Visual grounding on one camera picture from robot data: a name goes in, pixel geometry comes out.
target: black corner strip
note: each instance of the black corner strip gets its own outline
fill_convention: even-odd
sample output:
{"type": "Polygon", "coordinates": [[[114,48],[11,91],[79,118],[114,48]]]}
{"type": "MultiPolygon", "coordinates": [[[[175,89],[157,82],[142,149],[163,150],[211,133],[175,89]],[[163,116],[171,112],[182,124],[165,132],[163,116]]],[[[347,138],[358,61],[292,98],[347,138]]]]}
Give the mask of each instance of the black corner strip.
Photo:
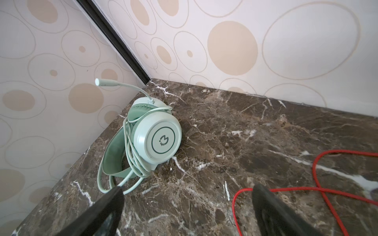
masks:
{"type": "Polygon", "coordinates": [[[102,33],[108,38],[114,48],[119,52],[127,64],[132,68],[136,75],[146,84],[150,81],[150,77],[144,71],[143,67],[136,60],[134,55],[130,52],[126,44],[119,37],[117,32],[113,29],[105,16],[92,2],[92,0],[76,0],[93,22],[98,26],[102,33]]]}

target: headphones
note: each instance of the headphones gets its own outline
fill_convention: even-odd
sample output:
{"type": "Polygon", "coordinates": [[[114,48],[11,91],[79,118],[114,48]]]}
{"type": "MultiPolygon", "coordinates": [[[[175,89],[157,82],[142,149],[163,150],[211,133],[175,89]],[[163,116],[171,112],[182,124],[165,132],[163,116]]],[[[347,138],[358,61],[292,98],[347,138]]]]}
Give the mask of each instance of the headphones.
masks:
{"type": "Polygon", "coordinates": [[[152,98],[143,89],[115,80],[96,79],[97,86],[126,86],[138,90],[146,97],[138,98],[127,113],[123,126],[117,131],[105,149],[97,173],[97,186],[107,193],[114,188],[113,176],[124,178],[117,186],[123,186],[129,179],[139,180],[129,189],[133,191],[151,175],[158,164],[168,161],[177,152],[182,137],[181,126],[172,115],[172,107],[159,99],[152,98]],[[122,158],[126,152],[129,168],[122,170],[122,158]],[[101,172],[109,175],[110,189],[101,185],[101,172]]]}

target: marble surface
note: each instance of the marble surface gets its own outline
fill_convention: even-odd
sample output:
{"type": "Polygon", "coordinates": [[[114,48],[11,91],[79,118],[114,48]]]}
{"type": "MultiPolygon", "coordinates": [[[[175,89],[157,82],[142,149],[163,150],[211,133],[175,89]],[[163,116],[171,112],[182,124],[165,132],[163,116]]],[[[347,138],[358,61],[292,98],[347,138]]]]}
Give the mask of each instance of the marble surface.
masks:
{"type": "MultiPolygon", "coordinates": [[[[373,117],[156,79],[145,90],[173,107],[183,139],[176,158],[125,196],[119,235],[237,235],[231,211],[237,190],[255,183],[315,186],[311,162],[320,152],[378,150],[373,117]]],[[[103,196],[98,166],[129,108],[21,223],[18,235],[54,235],[103,196]]],[[[338,154],[319,166],[323,187],[378,200],[378,158],[338,154]]],[[[276,195],[324,235],[341,235],[320,193],[276,195]]],[[[241,194],[236,204],[244,236],[260,235],[251,196],[241,194]]],[[[377,207],[328,196],[350,235],[378,235],[377,207]]]]}

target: looped red wire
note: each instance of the looped red wire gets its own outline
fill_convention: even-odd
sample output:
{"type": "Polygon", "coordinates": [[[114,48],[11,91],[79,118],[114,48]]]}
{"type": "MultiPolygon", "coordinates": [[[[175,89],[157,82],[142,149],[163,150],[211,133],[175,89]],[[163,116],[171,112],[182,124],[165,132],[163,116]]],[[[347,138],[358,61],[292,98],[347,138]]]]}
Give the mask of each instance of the looped red wire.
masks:
{"type": "MultiPolygon", "coordinates": [[[[284,192],[284,191],[296,191],[296,190],[314,190],[314,191],[320,191],[320,193],[322,194],[322,197],[323,197],[325,203],[327,204],[328,208],[331,210],[333,216],[336,218],[336,221],[337,221],[338,225],[340,226],[340,229],[341,229],[342,233],[344,234],[344,236],[349,236],[349,233],[348,233],[347,229],[345,228],[345,226],[342,223],[339,215],[337,214],[336,210],[332,206],[331,202],[329,201],[329,199],[328,199],[328,197],[326,196],[325,193],[333,193],[333,194],[342,195],[342,196],[345,196],[345,197],[354,198],[354,199],[357,199],[357,200],[360,200],[360,201],[364,201],[364,202],[367,202],[367,203],[370,203],[370,204],[374,204],[376,206],[378,206],[378,202],[370,200],[370,199],[367,199],[367,198],[364,198],[364,197],[361,197],[361,196],[357,196],[357,195],[354,195],[354,194],[345,193],[343,191],[333,190],[333,189],[328,189],[328,188],[322,188],[321,187],[320,182],[319,182],[319,180],[317,178],[317,175],[316,175],[316,165],[317,165],[318,161],[320,160],[320,158],[322,158],[324,155],[331,154],[331,153],[348,153],[348,154],[356,154],[356,155],[378,157],[378,153],[368,153],[368,152],[362,152],[362,151],[351,151],[351,150],[341,150],[341,149],[340,150],[328,150],[328,151],[324,151],[324,152],[322,152],[321,154],[319,154],[315,158],[315,160],[314,160],[314,162],[312,164],[312,175],[313,175],[313,178],[315,180],[315,183],[316,183],[317,187],[272,188],[272,189],[270,189],[270,191],[271,192],[284,192]]],[[[243,188],[243,189],[240,189],[234,195],[234,198],[232,199],[232,214],[234,216],[234,221],[235,221],[235,224],[236,224],[236,228],[237,228],[237,231],[239,232],[240,236],[243,236],[243,235],[242,235],[242,232],[240,230],[239,224],[237,223],[237,219],[236,219],[236,215],[235,215],[235,201],[236,201],[236,198],[238,197],[238,195],[240,193],[246,192],[246,191],[253,191],[253,188],[243,188]]]]}

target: wall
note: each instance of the wall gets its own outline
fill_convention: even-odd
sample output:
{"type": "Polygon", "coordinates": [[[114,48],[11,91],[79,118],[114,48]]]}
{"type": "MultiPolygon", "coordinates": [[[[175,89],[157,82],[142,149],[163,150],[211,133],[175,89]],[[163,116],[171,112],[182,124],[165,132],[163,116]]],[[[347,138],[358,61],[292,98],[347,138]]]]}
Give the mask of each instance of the wall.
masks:
{"type": "Polygon", "coordinates": [[[378,116],[378,2],[96,0],[151,77],[378,116]]]}
{"type": "Polygon", "coordinates": [[[0,235],[10,235],[142,86],[71,0],[0,3],[0,235]]]}

